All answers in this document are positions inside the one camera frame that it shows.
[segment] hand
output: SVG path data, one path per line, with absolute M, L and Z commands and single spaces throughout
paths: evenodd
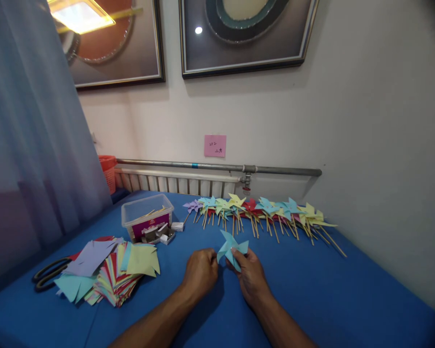
M 249 306 L 254 308 L 261 299 L 272 297 L 264 270 L 256 254 L 250 248 L 248 248 L 246 256 L 235 248 L 232 248 L 232 254 L 242 271 L 237 272 L 228 259 L 226 259 L 226 263 L 237 275 L 243 297 Z
M 212 248 L 194 251 L 187 262 L 184 280 L 180 286 L 183 293 L 198 303 L 218 280 L 218 261 Z

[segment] ceiling light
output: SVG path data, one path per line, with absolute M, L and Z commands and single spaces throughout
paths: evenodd
M 78 34 L 116 22 L 94 0 L 47 0 L 54 19 Z

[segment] gray curtain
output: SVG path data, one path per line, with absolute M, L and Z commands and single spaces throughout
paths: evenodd
M 0 275 L 110 205 L 46 0 L 0 0 Z

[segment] orange basket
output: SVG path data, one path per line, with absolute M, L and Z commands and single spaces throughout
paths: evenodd
M 103 169 L 103 174 L 105 174 L 106 184 L 110 189 L 110 194 L 116 191 L 115 182 L 115 167 L 117 165 L 116 157 L 114 156 L 98 156 L 100 160 L 101 169 Z

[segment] blue tablecloth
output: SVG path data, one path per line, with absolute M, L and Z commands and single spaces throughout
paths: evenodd
M 121 204 L 155 195 L 139 191 L 125 198 L 79 236 L 0 292 L 0 346 L 105 347 L 120 333 L 168 297 L 180 284 L 187 259 L 197 249 L 224 243 L 217 227 L 193 224 L 168 245 L 158 245 L 161 275 L 144 277 L 121 308 L 106 300 L 75 306 L 55 295 L 37 294 L 31 277 L 49 262 L 81 250 L 91 239 L 114 235 L 129 239 L 121 226 Z M 194 197 L 165 193 L 175 207 L 173 221 L 183 221 L 182 205 Z M 300 234 L 255 239 L 249 221 L 236 236 L 260 258 L 274 296 L 321 347 L 435 347 L 435 312 L 398 283 L 341 234 L 329 229 L 348 258 L 322 241 L 312 246 Z M 186 320 L 177 347 L 268 347 L 255 315 L 245 303 L 237 277 L 220 267 L 214 290 Z

